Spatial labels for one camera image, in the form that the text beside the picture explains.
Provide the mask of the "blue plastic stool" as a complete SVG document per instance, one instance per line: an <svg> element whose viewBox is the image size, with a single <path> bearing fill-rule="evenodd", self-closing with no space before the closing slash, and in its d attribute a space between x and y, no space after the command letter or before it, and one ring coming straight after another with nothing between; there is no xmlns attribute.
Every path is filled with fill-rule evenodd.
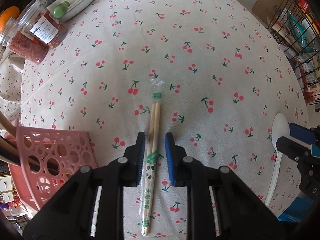
<svg viewBox="0 0 320 240"><path fill-rule="evenodd" d="M297 197L292 204L278 217L282 222L301 222L310 212L313 200L306 197Z"/></svg>

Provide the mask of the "jar of red goji berries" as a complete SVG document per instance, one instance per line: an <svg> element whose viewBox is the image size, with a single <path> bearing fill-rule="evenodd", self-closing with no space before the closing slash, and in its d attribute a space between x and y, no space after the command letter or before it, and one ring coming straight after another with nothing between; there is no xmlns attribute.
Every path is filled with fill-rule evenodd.
<svg viewBox="0 0 320 240"><path fill-rule="evenodd" d="M48 45L21 26L6 48L35 64L40 64L49 51Z"/></svg>

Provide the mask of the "glass jar with wooden lid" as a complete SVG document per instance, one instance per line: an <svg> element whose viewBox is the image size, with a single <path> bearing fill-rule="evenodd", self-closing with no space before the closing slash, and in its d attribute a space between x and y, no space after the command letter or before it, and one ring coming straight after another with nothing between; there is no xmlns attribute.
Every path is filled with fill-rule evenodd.
<svg viewBox="0 0 320 240"><path fill-rule="evenodd" d="M18 27L19 25L17 23L17 20L11 17L6 23L0 35L0 42L2 46L8 47L10 45L12 38L18 31Z"/></svg>

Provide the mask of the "pink perforated utensil basket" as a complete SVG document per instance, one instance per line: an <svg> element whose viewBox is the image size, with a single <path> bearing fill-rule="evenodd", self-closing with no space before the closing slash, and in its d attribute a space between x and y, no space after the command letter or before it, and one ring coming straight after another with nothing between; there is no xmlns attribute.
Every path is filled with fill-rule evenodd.
<svg viewBox="0 0 320 240"><path fill-rule="evenodd" d="M97 168L87 132L19 126L20 165L9 165L21 202L39 211L83 166Z"/></svg>

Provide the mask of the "cherry print tablecloth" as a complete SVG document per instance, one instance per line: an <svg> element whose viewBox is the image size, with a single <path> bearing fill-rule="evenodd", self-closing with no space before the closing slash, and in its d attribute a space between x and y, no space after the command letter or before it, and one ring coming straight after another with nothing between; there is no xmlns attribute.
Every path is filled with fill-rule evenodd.
<svg viewBox="0 0 320 240"><path fill-rule="evenodd" d="M161 92L149 238L185 239L187 195L171 186L164 136L229 166L276 215L299 194L271 140L278 113L309 125L300 85L267 29L236 0L94 0L36 65L1 54L1 112L23 126L86 131L105 166L149 129Z"/></svg>

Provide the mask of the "orange tangerine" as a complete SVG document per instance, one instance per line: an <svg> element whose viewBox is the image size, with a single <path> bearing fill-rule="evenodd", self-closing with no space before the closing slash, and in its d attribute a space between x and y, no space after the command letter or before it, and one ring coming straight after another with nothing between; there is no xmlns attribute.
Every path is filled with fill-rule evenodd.
<svg viewBox="0 0 320 240"><path fill-rule="evenodd" d="M16 19L20 15L20 10L16 6L9 7L8 9L4 10L0 16L0 33L4 29L5 25L7 24L8 20L11 18Z"/></svg>

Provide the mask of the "cardboard box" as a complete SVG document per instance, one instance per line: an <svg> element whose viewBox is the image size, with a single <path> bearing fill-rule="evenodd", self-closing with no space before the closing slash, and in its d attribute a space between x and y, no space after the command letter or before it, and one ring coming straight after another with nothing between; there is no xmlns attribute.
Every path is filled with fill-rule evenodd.
<svg viewBox="0 0 320 240"><path fill-rule="evenodd" d="M283 0L257 0L253 6L252 12L266 25L268 25L282 2Z"/></svg>

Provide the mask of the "wooden chopstick in basket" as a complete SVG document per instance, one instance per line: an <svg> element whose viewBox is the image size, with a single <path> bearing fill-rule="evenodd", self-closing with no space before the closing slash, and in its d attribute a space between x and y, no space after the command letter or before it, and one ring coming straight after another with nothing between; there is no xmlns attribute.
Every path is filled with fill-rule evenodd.
<svg viewBox="0 0 320 240"><path fill-rule="evenodd" d="M16 137L16 127L0 112L0 123L10 135Z"/></svg>

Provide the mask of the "jar with white label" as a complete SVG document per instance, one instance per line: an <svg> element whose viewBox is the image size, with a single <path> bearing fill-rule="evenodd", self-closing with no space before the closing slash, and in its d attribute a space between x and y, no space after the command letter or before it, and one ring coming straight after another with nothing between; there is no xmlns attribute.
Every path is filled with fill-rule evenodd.
<svg viewBox="0 0 320 240"><path fill-rule="evenodd" d="M53 18L40 0L35 0L23 13L18 20L18 25L52 49L59 46L67 35L66 27L59 20Z"/></svg>

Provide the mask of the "disposable chopsticks pair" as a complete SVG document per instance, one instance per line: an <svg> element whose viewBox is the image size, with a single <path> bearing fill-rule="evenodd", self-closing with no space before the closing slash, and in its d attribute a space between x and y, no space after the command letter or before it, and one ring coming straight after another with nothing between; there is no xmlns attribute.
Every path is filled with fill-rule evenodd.
<svg viewBox="0 0 320 240"><path fill-rule="evenodd" d="M149 234L150 220L152 214L153 194L155 188L156 166L159 156L158 137L161 117L161 102L163 99L164 80L152 78L150 80L152 102L150 112L150 122L147 139L147 153L144 159L143 172L143 201L140 208L140 227L143 237Z"/></svg>

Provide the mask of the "white plastic spoon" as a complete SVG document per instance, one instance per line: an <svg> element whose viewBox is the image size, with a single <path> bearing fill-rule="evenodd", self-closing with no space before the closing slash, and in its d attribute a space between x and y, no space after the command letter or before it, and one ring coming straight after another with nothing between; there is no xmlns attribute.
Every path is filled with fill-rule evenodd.
<svg viewBox="0 0 320 240"><path fill-rule="evenodd" d="M268 188L268 193L265 197L265 205L269 206L271 200L272 200L272 196L273 193L275 191L276 188L276 184L277 184L277 180L278 180L278 176L279 176L279 171L280 171L280 163L281 163L281 159L283 154L281 152L279 152L277 150L276 147L276 143L277 140L280 137L286 137L289 138L290 137L290 128L289 128L289 123L285 117L284 114L282 113L277 113L274 117L273 123L272 123L272 129L271 129L271 140L272 140L272 145L273 148L276 152L276 160L275 160L275 164L274 164L274 169L273 169L273 173L272 173L272 178L271 178L271 182L270 182L270 186Z"/></svg>

